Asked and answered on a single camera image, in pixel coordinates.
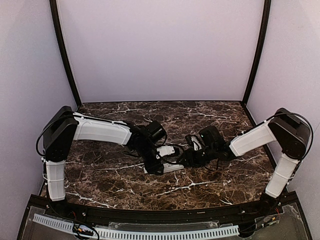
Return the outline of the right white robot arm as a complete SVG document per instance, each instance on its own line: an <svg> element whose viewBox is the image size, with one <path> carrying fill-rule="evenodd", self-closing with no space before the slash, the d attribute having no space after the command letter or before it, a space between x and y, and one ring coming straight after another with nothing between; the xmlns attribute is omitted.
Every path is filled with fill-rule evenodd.
<svg viewBox="0 0 320 240"><path fill-rule="evenodd" d="M283 190L309 153L313 139L314 131L305 117L280 108L273 116L229 142L215 126L201 129L199 136L186 136L189 148L183 152L180 164L204 167L211 160L231 161L261 146L278 142L281 156L256 207L257 212L266 215L280 202Z"/></svg>

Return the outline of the white remote control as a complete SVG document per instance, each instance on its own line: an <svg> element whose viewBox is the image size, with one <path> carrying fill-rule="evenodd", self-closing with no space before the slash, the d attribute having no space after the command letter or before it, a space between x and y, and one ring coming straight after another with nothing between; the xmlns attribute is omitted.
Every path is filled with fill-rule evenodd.
<svg viewBox="0 0 320 240"><path fill-rule="evenodd" d="M166 173L169 173L169 172L182 170L184 168L184 166L181 165L181 164L161 163L160 166L163 166L163 173L162 173L161 170L159 170L156 173L153 173L154 175L166 174Z"/></svg>

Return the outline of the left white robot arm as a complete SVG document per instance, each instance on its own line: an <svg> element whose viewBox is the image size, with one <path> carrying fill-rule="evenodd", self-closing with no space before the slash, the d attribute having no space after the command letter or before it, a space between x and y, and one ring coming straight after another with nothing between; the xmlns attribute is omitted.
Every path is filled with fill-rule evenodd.
<svg viewBox="0 0 320 240"><path fill-rule="evenodd" d="M44 161L43 176L49 199L58 202L66 198L65 163L74 141L89 140L126 146L143 159L147 173L162 175L164 165L156 144L166 136L165 129L156 120L148 125L135 125L83 115L72 111L69 106L63 106L38 137L43 141L43 150L37 153Z"/></svg>

